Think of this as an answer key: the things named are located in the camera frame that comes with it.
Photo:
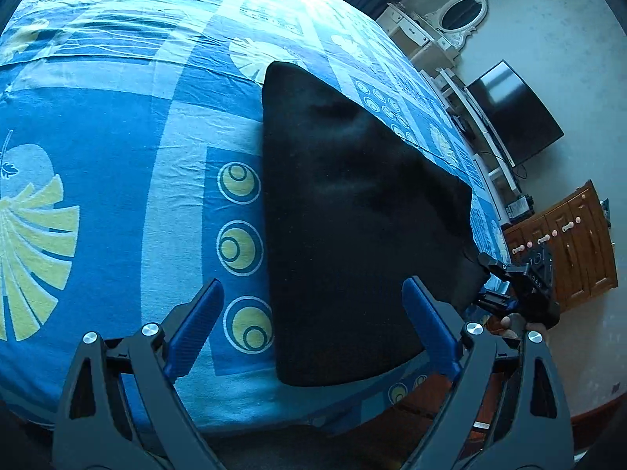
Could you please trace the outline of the person's right hand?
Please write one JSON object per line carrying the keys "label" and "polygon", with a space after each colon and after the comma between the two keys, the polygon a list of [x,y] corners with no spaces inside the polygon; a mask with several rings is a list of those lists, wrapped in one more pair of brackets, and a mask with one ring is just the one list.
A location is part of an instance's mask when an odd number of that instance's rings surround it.
{"label": "person's right hand", "polygon": [[525,319],[518,313],[512,313],[500,320],[500,327],[503,332],[500,334],[510,348],[518,347],[526,332],[538,332],[544,343],[548,343],[548,331],[543,324],[526,323]]}

